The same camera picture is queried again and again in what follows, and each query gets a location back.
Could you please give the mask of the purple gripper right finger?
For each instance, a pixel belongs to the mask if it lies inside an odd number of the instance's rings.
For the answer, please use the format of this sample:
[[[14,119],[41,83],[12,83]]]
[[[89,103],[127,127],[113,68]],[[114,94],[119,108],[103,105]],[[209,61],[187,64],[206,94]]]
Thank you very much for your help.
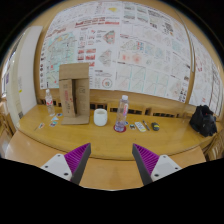
[[[132,154],[144,186],[181,170],[168,155],[159,156],[137,144],[133,145]]]

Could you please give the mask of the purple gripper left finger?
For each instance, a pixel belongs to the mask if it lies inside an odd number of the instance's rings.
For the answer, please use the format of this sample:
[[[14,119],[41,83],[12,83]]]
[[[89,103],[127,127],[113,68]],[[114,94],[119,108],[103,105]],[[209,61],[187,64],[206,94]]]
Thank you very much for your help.
[[[56,154],[42,166],[42,169],[79,185],[90,154],[91,144],[87,143],[65,155]]]

